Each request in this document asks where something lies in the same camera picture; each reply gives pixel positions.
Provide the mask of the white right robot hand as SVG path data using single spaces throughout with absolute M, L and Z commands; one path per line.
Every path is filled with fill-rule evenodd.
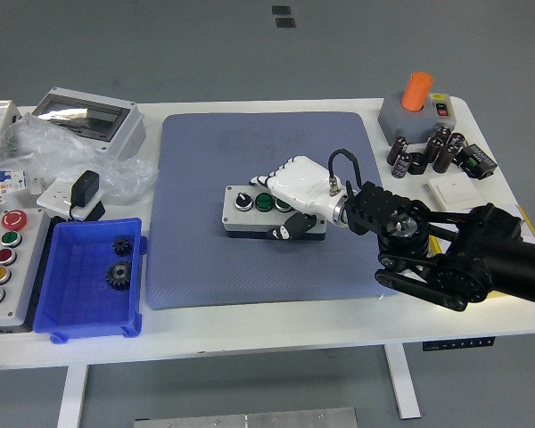
M 256 176 L 251 185 L 262 185 L 296 213 L 270 230 L 272 239 L 296 239 L 317 225 L 319 219 L 346 227 L 343 219 L 346 189 L 341 180 L 306 156 L 296 156 L 267 176 Z

